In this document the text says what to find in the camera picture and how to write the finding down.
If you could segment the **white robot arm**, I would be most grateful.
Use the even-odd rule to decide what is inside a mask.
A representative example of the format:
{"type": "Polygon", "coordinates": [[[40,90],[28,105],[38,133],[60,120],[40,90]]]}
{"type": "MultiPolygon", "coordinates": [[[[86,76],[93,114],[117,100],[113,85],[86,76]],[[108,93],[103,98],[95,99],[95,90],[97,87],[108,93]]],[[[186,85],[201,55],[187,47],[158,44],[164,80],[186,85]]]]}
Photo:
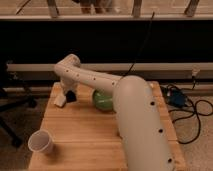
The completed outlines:
{"type": "Polygon", "coordinates": [[[112,96],[128,171],[176,171],[150,84],[134,75],[86,70],[70,54],[54,66],[64,90],[79,82],[112,96]]]}

